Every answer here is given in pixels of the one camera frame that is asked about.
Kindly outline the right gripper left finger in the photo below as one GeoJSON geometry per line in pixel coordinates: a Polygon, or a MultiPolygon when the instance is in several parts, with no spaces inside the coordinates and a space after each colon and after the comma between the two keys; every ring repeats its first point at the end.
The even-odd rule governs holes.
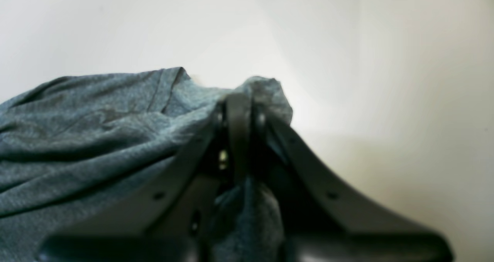
{"type": "Polygon", "coordinates": [[[128,198],[49,236],[40,262],[208,262],[206,240],[221,185],[223,100],[159,175],[128,198]]]}

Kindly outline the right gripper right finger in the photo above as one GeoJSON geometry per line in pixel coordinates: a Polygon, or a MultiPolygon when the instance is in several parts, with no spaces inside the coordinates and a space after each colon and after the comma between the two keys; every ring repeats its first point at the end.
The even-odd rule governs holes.
{"type": "Polygon", "coordinates": [[[452,262],[441,234],[386,209],[343,181],[263,104],[255,135],[281,210],[281,262],[452,262]]]}

